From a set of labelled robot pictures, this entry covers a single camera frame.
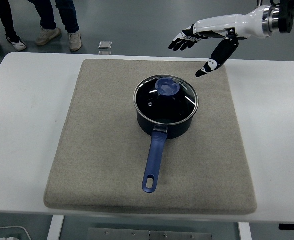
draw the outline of table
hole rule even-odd
[[[120,216],[50,209],[43,202],[78,74],[86,59],[206,61],[8,54],[0,65],[0,212]],[[255,189],[256,212],[249,215],[129,214],[126,217],[294,223],[294,62],[228,60],[225,66]]]

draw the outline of beige sneaker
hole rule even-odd
[[[62,30],[60,30],[58,27],[56,27],[54,30],[51,30],[45,29],[41,26],[39,37],[36,39],[36,45],[44,46],[54,38],[58,37],[60,34],[62,34]]]
[[[82,36],[81,32],[77,31],[75,33],[68,33],[68,39],[69,39],[69,48],[70,51],[75,52],[81,49],[82,47]]]

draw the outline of lid rim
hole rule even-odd
[[[167,124],[166,124],[166,123],[161,123],[161,122],[154,121],[154,120],[150,119],[149,117],[145,116],[145,115],[140,111],[140,109],[139,109],[139,107],[138,107],[138,105],[137,105],[137,100],[136,100],[138,90],[139,90],[139,88],[141,87],[141,85],[142,85],[144,82],[146,82],[146,81],[148,81],[148,80],[155,79],[155,78],[173,78],[173,79],[175,79],[175,80],[178,80],[178,81],[183,82],[184,84],[186,84],[186,85],[192,90],[192,92],[193,92],[193,94],[194,94],[194,96],[195,96],[195,107],[194,107],[193,111],[191,112],[191,114],[190,114],[188,117],[186,117],[185,119],[183,119],[183,120],[181,120],[181,121],[178,121],[178,122],[167,123]],[[186,82],[185,80],[183,80],[183,79],[181,79],[181,78],[179,78],[179,77],[176,77],[176,76],[172,76],[172,75],[155,75],[155,76],[148,77],[148,78],[146,78],[145,80],[141,81],[141,82],[137,85],[137,87],[136,87],[136,89],[135,89],[135,91],[134,91],[134,94],[133,94],[133,102],[134,102],[135,108],[136,108],[136,110],[137,110],[137,113],[138,113],[139,115],[141,115],[141,116],[142,116],[144,119],[146,119],[148,122],[151,122],[151,123],[153,123],[153,124],[157,124],[157,125],[161,125],[161,126],[175,126],[175,125],[179,125],[179,124],[183,124],[183,123],[187,122],[188,120],[190,120],[190,119],[195,115],[195,113],[196,113],[197,110],[198,110],[198,106],[199,106],[199,99],[198,99],[198,95],[197,95],[195,89],[194,89],[194,88],[193,88],[188,82]]]

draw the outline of lid knob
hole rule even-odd
[[[171,77],[162,77],[155,84],[156,90],[160,95],[173,96],[179,92],[181,86],[174,82]]]

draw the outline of handle hole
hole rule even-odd
[[[151,189],[151,188],[153,188],[153,185],[154,185],[154,176],[149,175],[148,178],[147,178],[146,187]]]

